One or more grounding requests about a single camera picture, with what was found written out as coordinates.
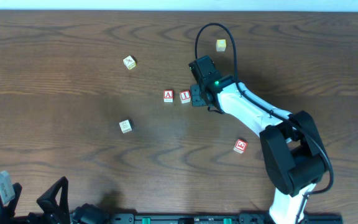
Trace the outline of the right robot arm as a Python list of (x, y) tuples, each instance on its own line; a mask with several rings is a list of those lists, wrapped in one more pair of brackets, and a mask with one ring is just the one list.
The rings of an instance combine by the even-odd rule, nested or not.
[(267, 103), (236, 77), (223, 77), (204, 56), (189, 64), (196, 80), (194, 106), (215, 106), (237, 118), (260, 139), (265, 168), (275, 186), (268, 214), (274, 223), (299, 223), (316, 184), (332, 165), (313, 118), (305, 111), (292, 114)]

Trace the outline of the red letter I block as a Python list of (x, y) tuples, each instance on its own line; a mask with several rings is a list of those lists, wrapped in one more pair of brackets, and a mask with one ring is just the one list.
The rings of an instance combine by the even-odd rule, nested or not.
[(182, 104), (189, 103), (191, 101), (190, 90), (185, 90), (180, 92), (180, 101)]

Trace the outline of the red letter A block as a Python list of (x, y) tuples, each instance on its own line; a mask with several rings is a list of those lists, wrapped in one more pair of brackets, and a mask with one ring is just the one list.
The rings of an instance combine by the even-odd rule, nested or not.
[(163, 91), (163, 101), (165, 103), (173, 102), (173, 90), (164, 90)]

